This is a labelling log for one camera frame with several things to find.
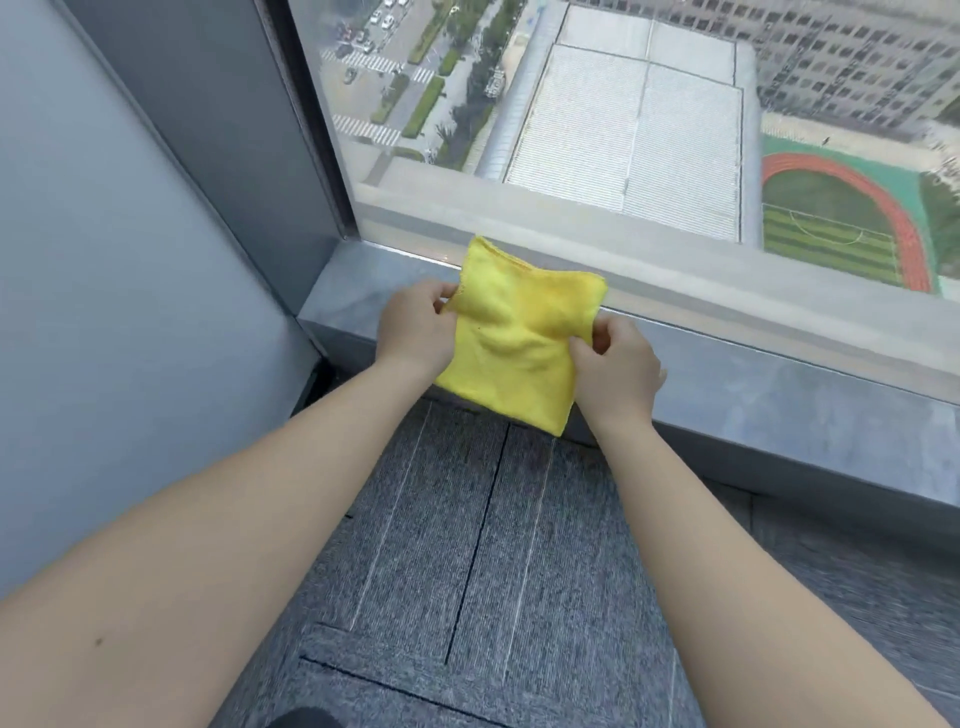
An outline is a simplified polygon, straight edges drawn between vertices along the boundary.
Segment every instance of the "building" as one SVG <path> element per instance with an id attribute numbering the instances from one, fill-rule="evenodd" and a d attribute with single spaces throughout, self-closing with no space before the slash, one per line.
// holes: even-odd
<path id="1" fill-rule="evenodd" d="M 475 174 L 762 245 L 747 43 L 548 0 Z"/>
<path id="2" fill-rule="evenodd" d="M 575 0 L 748 41 L 760 103 L 781 113 L 899 135 L 960 96 L 953 0 Z"/>

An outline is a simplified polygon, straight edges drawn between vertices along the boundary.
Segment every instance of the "person's left hand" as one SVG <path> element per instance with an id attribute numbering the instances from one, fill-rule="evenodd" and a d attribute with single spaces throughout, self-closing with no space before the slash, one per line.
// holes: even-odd
<path id="1" fill-rule="evenodd" d="M 421 376 L 429 386 L 453 359 L 457 315 L 440 311 L 456 290 L 455 283 L 422 280 L 394 293 L 380 314 L 377 363 Z"/>

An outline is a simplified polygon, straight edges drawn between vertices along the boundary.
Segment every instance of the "microfiber towel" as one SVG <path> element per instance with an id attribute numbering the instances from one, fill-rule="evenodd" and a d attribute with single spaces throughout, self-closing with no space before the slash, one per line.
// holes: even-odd
<path id="1" fill-rule="evenodd" d="M 446 303 L 458 316 L 456 344 L 437 384 L 559 437 L 576 377 L 568 340 L 592 343 L 606 293 L 596 274 L 535 268 L 474 237 Z"/>

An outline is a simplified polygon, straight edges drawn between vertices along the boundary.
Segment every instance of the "hand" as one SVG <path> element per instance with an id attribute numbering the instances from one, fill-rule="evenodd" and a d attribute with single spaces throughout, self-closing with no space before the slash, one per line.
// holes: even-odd
<path id="1" fill-rule="evenodd" d="M 457 315 L 441 313 L 455 283 L 422 280 L 390 298 L 376 333 L 376 362 L 397 366 L 430 386 L 453 359 Z"/>
<path id="2" fill-rule="evenodd" d="M 651 423 L 666 370 L 633 321 L 600 313 L 593 348 L 572 337 L 570 356 L 577 368 L 576 401 L 595 435 L 598 429 Z"/>

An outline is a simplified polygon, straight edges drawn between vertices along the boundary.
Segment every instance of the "forearm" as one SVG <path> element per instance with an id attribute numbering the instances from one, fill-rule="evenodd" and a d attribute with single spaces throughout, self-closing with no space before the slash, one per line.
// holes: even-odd
<path id="1" fill-rule="evenodd" d="M 6 600 L 11 724 L 206 726 L 428 383 L 374 365 Z"/>
<path id="2" fill-rule="evenodd" d="M 651 425 L 595 432 L 711 726 L 946 726 L 739 526 Z"/>

